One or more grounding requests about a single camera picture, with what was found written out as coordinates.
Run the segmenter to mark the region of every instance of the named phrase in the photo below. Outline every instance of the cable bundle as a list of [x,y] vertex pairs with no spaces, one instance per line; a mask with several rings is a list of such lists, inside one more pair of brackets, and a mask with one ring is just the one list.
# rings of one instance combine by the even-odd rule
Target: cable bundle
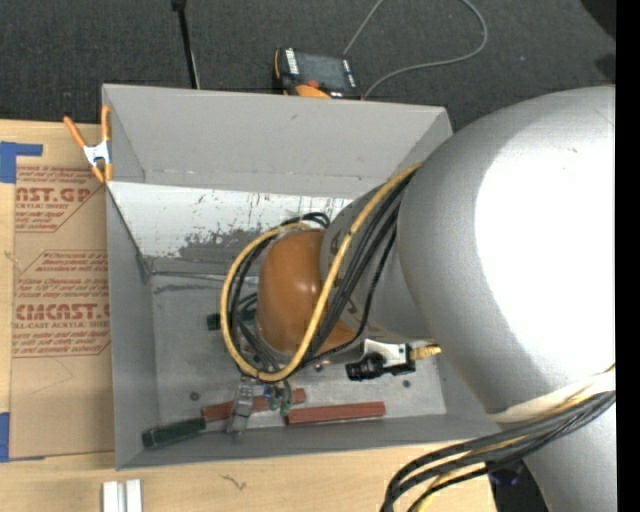
[[[415,486],[435,479],[413,503],[409,512],[422,512],[434,493],[450,485],[504,469],[603,414],[616,401],[616,392],[578,397],[559,411],[517,428],[448,446],[404,466],[389,482],[381,512],[393,512],[394,502]],[[479,469],[469,469],[483,464]],[[417,470],[430,466],[418,473]]]
[[[336,322],[339,320],[351,293],[358,283],[358,280],[371,263],[383,240],[388,237],[387,245],[383,250],[374,278],[370,283],[365,311],[358,332],[352,340],[336,347],[331,351],[331,353],[345,349],[358,339],[366,326],[367,315],[371,306],[373,293],[384,263],[389,255],[393,242],[395,241],[395,224],[400,208],[399,198],[401,197],[401,192],[408,185],[413,173],[420,167],[420,165],[421,164],[416,164],[405,169],[380,186],[373,194],[373,197],[365,204],[360,214],[356,217],[355,221],[349,228],[349,231],[347,231],[343,237],[338,253],[331,264],[331,268],[329,269],[329,273],[318,298],[318,303],[314,309],[305,335],[300,342],[298,351],[284,366],[284,368],[279,368],[278,363],[275,361],[273,356],[268,353],[266,347],[261,346],[261,343],[263,342],[259,337],[254,335],[250,329],[244,325],[243,317],[246,317],[246,314],[249,312],[248,308],[255,304],[257,298],[255,295],[250,295],[240,299],[242,294],[242,284],[251,265],[259,257],[261,252],[269,245],[272,239],[275,239],[285,231],[308,229],[309,226],[303,221],[314,221],[321,224],[323,227],[327,227],[329,219],[326,218],[326,215],[319,213],[311,213],[299,218],[290,219],[277,228],[260,235],[240,252],[236,260],[231,265],[222,288],[222,294],[220,297],[220,325],[222,328],[223,339],[227,349],[229,350],[229,354],[244,375],[262,382],[275,383],[290,377],[305,365],[315,362],[319,357],[316,354],[320,350]],[[340,286],[338,287],[333,300],[329,301],[329,294],[334,287],[342,262],[347,251],[351,248],[355,235],[361,229],[362,238],[352,249],[353,254],[349,266],[344,272],[343,279],[341,280]],[[247,342],[253,347],[258,358],[262,362],[262,369],[256,368],[254,364],[246,361],[240,354],[237,348],[237,342],[232,334],[232,326],[238,326],[243,336],[247,339]],[[322,354],[322,357],[327,357],[328,355],[330,355],[330,353],[325,353]]]

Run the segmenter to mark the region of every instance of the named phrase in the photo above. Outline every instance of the cardboard sheet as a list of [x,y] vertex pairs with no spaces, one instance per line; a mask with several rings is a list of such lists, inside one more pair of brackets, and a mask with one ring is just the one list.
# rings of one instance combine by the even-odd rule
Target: cardboard sheet
[[0,140],[43,145],[17,160],[9,455],[111,450],[104,187],[62,123],[3,121]]

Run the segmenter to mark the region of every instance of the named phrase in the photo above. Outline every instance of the yellow connector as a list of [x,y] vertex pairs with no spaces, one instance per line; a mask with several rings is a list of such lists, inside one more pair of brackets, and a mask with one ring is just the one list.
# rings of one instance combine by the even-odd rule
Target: yellow connector
[[426,359],[427,357],[435,356],[442,352],[442,349],[438,345],[425,345],[423,347],[414,348],[409,354],[412,361],[418,361],[419,359]]

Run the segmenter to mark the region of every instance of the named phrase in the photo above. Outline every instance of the wooden table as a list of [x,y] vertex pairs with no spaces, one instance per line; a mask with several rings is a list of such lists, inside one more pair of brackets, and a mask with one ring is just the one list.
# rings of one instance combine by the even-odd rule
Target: wooden table
[[[0,121],[0,135],[5,141],[32,140],[37,132],[37,138],[44,141],[52,127],[59,136],[59,124]],[[10,386],[13,194],[13,185],[0,184],[0,412],[8,407]],[[113,469],[112,452],[13,461],[0,464],[0,511],[98,511],[103,482],[140,478],[144,510],[148,512],[374,512],[395,471],[439,446],[442,445],[124,472]],[[410,498],[417,495],[413,493],[409,499],[399,501],[398,510],[406,509]],[[429,510],[495,512],[496,508],[488,480],[479,478],[444,491]]]

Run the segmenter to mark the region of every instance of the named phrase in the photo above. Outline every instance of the black connector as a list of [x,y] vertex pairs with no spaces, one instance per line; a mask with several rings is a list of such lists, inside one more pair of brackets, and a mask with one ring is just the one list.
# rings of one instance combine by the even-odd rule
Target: black connector
[[386,361],[382,354],[379,354],[378,352],[367,354],[360,361],[345,365],[347,377],[349,377],[349,380],[360,382],[363,380],[375,379],[385,373],[390,373],[391,375],[396,376],[415,372],[415,361],[409,357],[408,351],[405,352],[407,355],[404,363],[388,366],[386,368],[384,366]]
[[[243,322],[253,322],[256,318],[256,310],[249,309],[242,311],[240,314],[240,320]],[[207,330],[219,331],[222,325],[220,323],[220,313],[211,313],[207,315]]]

